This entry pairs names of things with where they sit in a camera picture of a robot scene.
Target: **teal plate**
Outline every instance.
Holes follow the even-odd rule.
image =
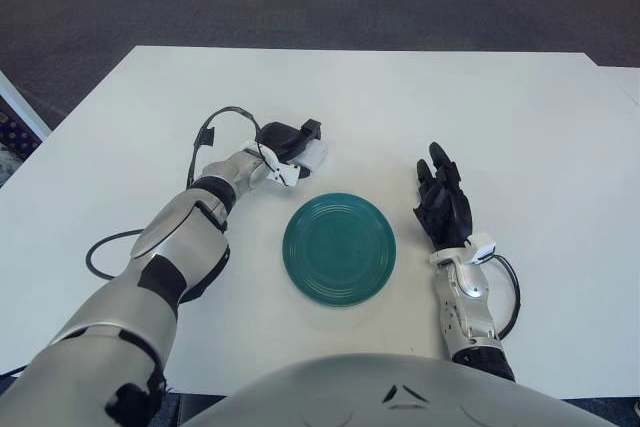
[[[370,202],[350,194],[326,194],[304,204],[282,241],[293,283],[322,304],[353,305],[389,280],[396,242],[387,219]]]

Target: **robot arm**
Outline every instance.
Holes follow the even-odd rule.
[[[0,397],[0,425],[147,425],[164,396],[179,304],[202,295],[229,259],[224,231],[235,202],[267,178],[295,185],[322,160],[320,124],[310,123],[315,130],[292,143],[304,144],[295,156],[278,157],[269,145],[282,139],[263,135],[206,166],[171,200],[139,236],[124,272],[80,307]]]
[[[436,168],[431,174],[418,162],[420,205],[416,217],[435,253],[440,327],[453,362],[514,380],[487,304],[489,285],[479,264],[493,254],[495,242],[486,234],[472,235],[471,208],[460,189],[460,174],[444,150],[429,146]]]

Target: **wire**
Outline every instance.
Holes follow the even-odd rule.
[[[87,252],[86,257],[84,258],[84,263],[87,264],[87,269],[89,269],[89,272],[91,272],[96,277],[100,277],[101,279],[105,279],[105,280],[113,279],[113,275],[105,274],[101,270],[98,270],[95,267],[95,265],[93,265],[93,262],[91,261],[91,257],[93,257],[93,253],[98,249],[98,247],[106,244],[107,242],[111,242],[112,240],[120,239],[122,237],[128,237],[130,235],[138,235],[142,231],[143,229],[136,229],[136,230],[127,230],[125,232],[118,232],[117,234],[113,234],[113,235],[110,235],[109,237],[105,237],[104,239],[99,240],[98,242],[93,244],[93,246]]]
[[[207,120],[204,121],[204,123],[202,124],[202,126],[198,130],[198,133],[196,135],[196,139],[193,142],[193,153],[191,154],[191,162],[189,163],[189,171],[187,172],[187,189],[189,187],[191,187],[191,185],[193,184],[193,182],[195,180],[194,179],[194,175],[195,175],[195,170],[196,170],[196,157],[198,156],[198,150],[200,150],[200,147],[203,145],[202,139],[204,138],[204,134],[208,130],[209,124],[214,119],[214,117],[216,117],[219,114],[223,114],[225,112],[235,112],[236,114],[242,115],[243,117],[245,117],[245,118],[247,118],[247,119],[249,119],[251,121],[251,123],[253,124],[254,128],[256,129],[256,136],[260,132],[260,124],[258,124],[258,122],[256,121],[256,119],[253,116],[253,114],[251,114],[250,112],[244,110],[242,107],[236,107],[236,106],[230,105],[228,107],[223,107],[222,109],[217,110],[216,112],[211,114],[209,117],[207,117]],[[213,145],[213,137],[211,137],[210,142],[211,142],[210,145]],[[269,162],[267,162],[267,159],[265,158],[264,154],[262,153],[262,148],[260,147],[260,143],[256,142],[256,144],[258,145],[258,153],[260,154],[260,158],[265,163],[265,165],[269,168],[269,170],[275,174],[276,171],[273,169],[273,167],[271,167]],[[282,181],[282,184],[285,187],[289,187],[287,185],[287,183],[285,182],[284,178],[282,177],[282,174],[278,174],[278,176],[280,177],[280,180]]]
[[[509,322],[507,322],[507,325],[505,325],[504,328],[500,332],[498,332],[498,339],[503,340],[507,335],[509,335],[509,332],[513,330],[513,327],[516,325],[516,321],[518,320],[518,315],[520,314],[520,282],[518,281],[516,271],[513,269],[511,263],[507,260],[506,257],[492,252],[480,259],[479,263],[484,264],[485,262],[488,262],[490,260],[497,260],[498,262],[500,262],[504,270],[509,275],[509,279],[511,279],[511,285],[513,286],[513,292],[516,297]]]
[[[7,379],[9,377],[13,377],[14,375],[19,374],[20,372],[22,372],[26,368],[27,368],[27,366],[23,365],[22,367],[18,367],[17,369],[13,369],[13,370],[10,370],[9,372],[5,372],[4,374],[0,374],[0,380],[4,380],[4,379]]]

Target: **gray carpet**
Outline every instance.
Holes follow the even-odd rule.
[[[136,44],[580,51],[640,66],[640,0],[0,0],[0,69],[57,125]]]

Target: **white tabletop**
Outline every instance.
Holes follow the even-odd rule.
[[[640,103],[640,68],[638,67],[600,67],[624,90],[629,97]]]
[[[437,140],[458,163],[476,231],[520,277],[505,340],[517,380],[561,397],[640,394],[640,110],[582,54],[409,53],[137,47],[0,192],[0,370],[28,362],[102,281],[87,248],[143,227],[184,187],[196,129],[239,105],[259,122],[322,122],[329,156],[295,189],[264,185],[234,208],[231,260],[180,309],[167,367],[177,391],[230,394],[291,362],[343,352],[444,358],[433,271],[414,218],[415,163]],[[217,119],[222,159],[251,137]],[[396,237],[373,299],[329,308],[300,294],[281,259],[307,200],[350,192]],[[117,272],[132,240],[98,252]],[[507,278],[485,269],[498,326]]]

